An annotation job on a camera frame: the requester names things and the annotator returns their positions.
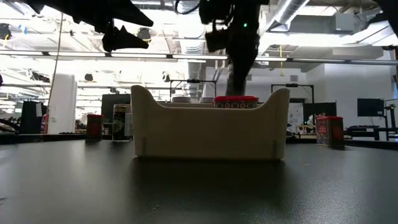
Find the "fluorescent light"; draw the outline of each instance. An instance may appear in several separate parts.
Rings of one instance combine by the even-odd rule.
[[[57,52],[49,52],[51,56],[57,56]],[[104,53],[96,52],[60,52],[59,56],[70,56],[70,57],[105,57]]]
[[[0,50],[1,55],[43,55],[38,51],[25,51],[25,50]]]
[[[11,106],[11,105],[0,105],[0,109],[14,109],[15,106]]]
[[[112,57],[167,58],[167,55],[166,54],[124,54],[124,53],[112,53]]]
[[[342,59],[293,58],[294,62],[344,63]]]
[[[196,60],[196,59],[179,59],[178,62],[191,62],[191,63],[206,63],[206,60]]]
[[[279,58],[279,57],[256,57],[256,61],[258,62],[286,62],[287,58]]]
[[[15,105],[15,102],[12,101],[0,101],[0,105]]]
[[[398,65],[398,61],[395,60],[350,60],[350,62],[361,65]]]
[[[173,55],[177,59],[226,60],[225,55]]]

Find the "beige plastic bin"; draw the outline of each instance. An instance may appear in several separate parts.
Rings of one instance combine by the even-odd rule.
[[[140,157],[279,160],[284,157],[289,90],[248,110],[174,108],[131,87],[134,149]]]

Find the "red can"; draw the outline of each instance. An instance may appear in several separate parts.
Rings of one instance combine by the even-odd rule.
[[[253,109],[258,101],[254,96],[217,96],[213,104],[216,108]]]
[[[343,118],[317,118],[317,143],[326,146],[344,146]]]
[[[89,141],[102,140],[102,127],[104,125],[104,116],[97,114],[87,115],[86,139]]]

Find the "dark tabletop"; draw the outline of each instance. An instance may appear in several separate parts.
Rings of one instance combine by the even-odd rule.
[[[277,163],[142,160],[110,141],[7,145],[0,223],[397,223],[397,170],[396,151],[314,144],[287,145]]]

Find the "white pillar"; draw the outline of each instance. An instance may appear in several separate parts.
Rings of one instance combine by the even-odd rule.
[[[74,133],[77,96],[75,76],[57,74],[51,91],[47,134]]]

